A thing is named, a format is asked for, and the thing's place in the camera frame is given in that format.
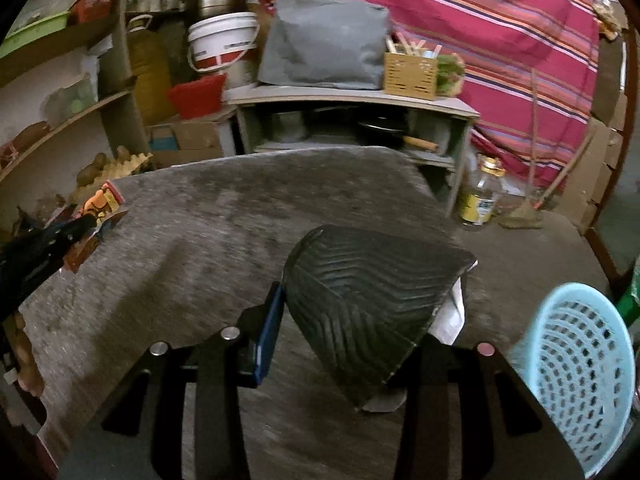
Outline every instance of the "broom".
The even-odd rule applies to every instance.
[[[533,177],[536,173],[536,145],[538,143],[538,78],[535,68],[531,69],[531,101],[533,110],[527,195],[519,207],[498,218],[498,224],[505,229],[540,229],[542,227],[542,213],[535,209],[531,203],[534,189]]]

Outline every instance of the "wooden pan handle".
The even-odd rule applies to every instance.
[[[428,140],[417,139],[416,137],[409,136],[402,137],[402,140],[404,140],[406,144],[427,150],[428,152],[435,152],[438,149],[438,145],[435,142],[430,142]]]

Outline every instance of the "white wall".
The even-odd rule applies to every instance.
[[[72,84],[82,73],[84,48],[47,61],[0,88],[0,145],[30,124],[45,120],[46,97]],[[0,228],[17,219],[16,205],[31,212],[36,200],[53,193],[68,195],[76,186],[76,174],[98,152],[112,155],[100,112],[66,128],[45,142],[5,180],[0,182]]]

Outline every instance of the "light blue plastic basket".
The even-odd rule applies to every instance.
[[[635,383],[631,339],[613,304],[581,283],[555,288],[509,361],[585,476],[596,474],[622,439]]]

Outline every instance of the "gray cover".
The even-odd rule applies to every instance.
[[[342,392],[362,407],[420,344],[475,262],[451,245],[322,226],[287,259],[287,306]]]
[[[382,88],[389,11],[364,0],[276,0],[258,79],[284,86]]]

